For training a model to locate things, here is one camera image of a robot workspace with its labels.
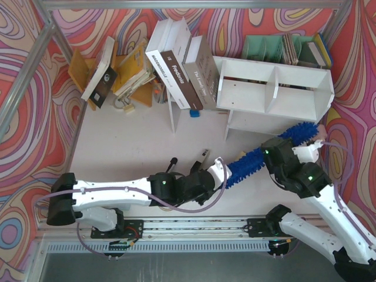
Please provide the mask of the blue microfiber duster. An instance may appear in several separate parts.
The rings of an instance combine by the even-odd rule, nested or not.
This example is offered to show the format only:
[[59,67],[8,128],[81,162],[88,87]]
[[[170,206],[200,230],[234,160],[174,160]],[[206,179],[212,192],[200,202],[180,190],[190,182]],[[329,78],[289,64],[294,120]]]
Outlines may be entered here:
[[[282,139],[291,139],[294,146],[302,145],[311,140],[318,134],[318,124],[312,122],[301,122],[288,128],[285,132],[278,135]],[[235,184],[240,183],[247,177],[258,172],[265,166],[261,147],[258,147],[235,162],[229,163],[232,176],[227,180],[226,188],[229,189]]]

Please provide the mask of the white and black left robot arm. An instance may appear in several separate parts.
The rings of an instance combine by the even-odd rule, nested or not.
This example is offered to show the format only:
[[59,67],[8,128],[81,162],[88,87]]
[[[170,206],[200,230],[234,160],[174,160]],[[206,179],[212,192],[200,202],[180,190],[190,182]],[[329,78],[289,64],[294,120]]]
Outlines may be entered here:
[[121,211],[127,206],[202,205],[216,190],[215,179],[206,170],[188,176],[159,172],[128,182],[85,182],[64,173],[52,186],[47,224],[82,221],[100,231],[115,231],[122,227]]

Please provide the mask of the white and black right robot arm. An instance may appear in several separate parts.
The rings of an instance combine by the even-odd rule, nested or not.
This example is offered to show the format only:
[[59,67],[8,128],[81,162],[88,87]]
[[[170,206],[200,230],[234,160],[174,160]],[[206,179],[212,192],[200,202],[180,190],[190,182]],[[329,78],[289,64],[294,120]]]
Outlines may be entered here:
[[266,215],[274,234],[291,235],[332,263],[344,281],[375,281],[375,236],[357,219],[340,197],[328,174],[316,163],[323,141],[294,146],[274,137],[261,146],[273,182],[315,207],[332,234],[306,222],[279,204]]

